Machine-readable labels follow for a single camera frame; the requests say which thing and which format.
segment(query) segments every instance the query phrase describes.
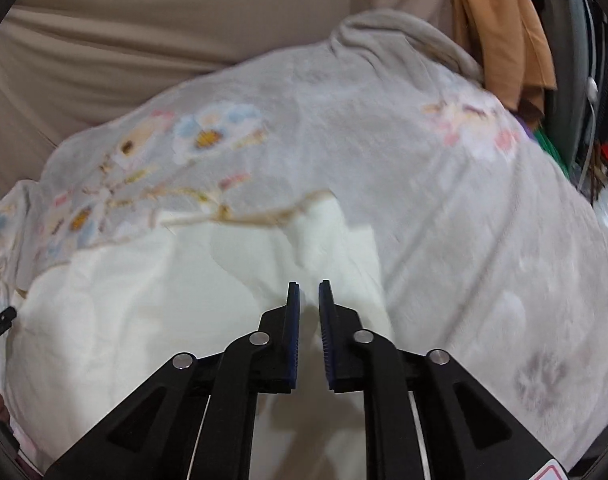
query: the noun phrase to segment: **white cable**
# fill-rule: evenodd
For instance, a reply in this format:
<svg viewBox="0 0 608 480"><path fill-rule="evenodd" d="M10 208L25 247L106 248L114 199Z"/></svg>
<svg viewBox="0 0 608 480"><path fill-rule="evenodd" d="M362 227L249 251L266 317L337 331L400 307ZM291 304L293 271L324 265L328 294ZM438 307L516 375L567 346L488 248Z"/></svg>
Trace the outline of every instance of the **white cable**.
<svg viewBox="0 0 608 480"><path fill-rule="evenodd" d="M582 186L584 185L584 180L586 179L586 173L588 172L588 166L591 161L591 157L593 156L593 145L595 143L595 131L597 129L597 116L595 115L595 104L598 99L598 88L595 79L592 77L588 78L588 87L586 89L586 98L588 99L588 104L591 107L591 135L588 142L588 151L586 153L586 160L584 161L584 167L582 168L582 174L580 176L580 181L577 183L577 190L582 192Z"/></svg>

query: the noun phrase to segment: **white label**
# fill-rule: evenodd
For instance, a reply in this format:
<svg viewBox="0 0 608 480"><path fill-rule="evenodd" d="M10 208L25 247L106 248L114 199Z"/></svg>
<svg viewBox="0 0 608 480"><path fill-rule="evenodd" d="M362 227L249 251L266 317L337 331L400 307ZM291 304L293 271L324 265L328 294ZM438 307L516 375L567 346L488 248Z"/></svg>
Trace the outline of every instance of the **white label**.
<svg viewBox="0 0 608 480"><path fill-rule="evenodd" d="M568 477L557 460L549 460L529 480L568 480Z"/></svg>

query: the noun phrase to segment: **sticker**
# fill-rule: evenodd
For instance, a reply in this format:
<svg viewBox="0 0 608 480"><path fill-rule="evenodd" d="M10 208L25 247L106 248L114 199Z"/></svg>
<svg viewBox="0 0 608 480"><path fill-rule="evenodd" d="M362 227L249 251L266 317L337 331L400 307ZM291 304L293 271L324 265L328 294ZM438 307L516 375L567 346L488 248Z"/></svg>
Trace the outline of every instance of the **sticker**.
<svg viewBox="0 0 608 480"><path fill-rule="evenodd" d="M549 460L530 480L568 480L557 460Z"/></svg>

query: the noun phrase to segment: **silver screw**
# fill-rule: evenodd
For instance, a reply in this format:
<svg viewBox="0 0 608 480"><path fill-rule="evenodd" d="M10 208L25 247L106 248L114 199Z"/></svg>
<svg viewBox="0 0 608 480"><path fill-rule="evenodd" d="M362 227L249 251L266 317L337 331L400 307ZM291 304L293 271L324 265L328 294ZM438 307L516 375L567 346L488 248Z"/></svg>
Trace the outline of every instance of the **silver screw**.
<svg viewBox="0 0 608 480"><path fill-rule="evenodd" d="M173 357L173 366L178 370L184 370L193 364L193 356L188 354L178 354Z"/></svg>
<svg viewBox="0 0 608 480"><path fill-rule="evenodd" d="M433 350L429 357L436 365L445 365L450 361L450 355L446 350Z"/></svg>
<svg viewBox="0 0 608 480"><path fill-rule="evenodd" d="M353 339L355 339L356 343L368 344L373 341L373 337L373 332L369 332L368 330L358 330L353 334Z"/></svg>
<svg viewBox="0 0 608 480"><path fill-rule="evenodd" d="M266 332L253 332L248 340L255 346L262 346L268 343L271 337Z"/></svg>

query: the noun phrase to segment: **green object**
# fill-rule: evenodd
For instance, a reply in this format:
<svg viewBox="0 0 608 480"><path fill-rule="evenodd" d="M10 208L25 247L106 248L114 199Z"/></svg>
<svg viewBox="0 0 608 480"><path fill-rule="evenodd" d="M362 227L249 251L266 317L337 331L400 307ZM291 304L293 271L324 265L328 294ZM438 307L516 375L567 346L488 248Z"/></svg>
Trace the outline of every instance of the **green object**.
<svg viewBox="0 0 608 480"><path fill-rule="evenodd" d="M566 167L566 164L564 164L564 162L562 161L562 157L559 156L558 150L556 150L555 146L553 146L550 140L548 140L548 137L544 133L544 128L540 126L537 130L533 132L533 135L537 139L540 148L553 157L555 162L562 170L562 173L564 173L564 176L566 178L569 178L568 168Z"/></svg>

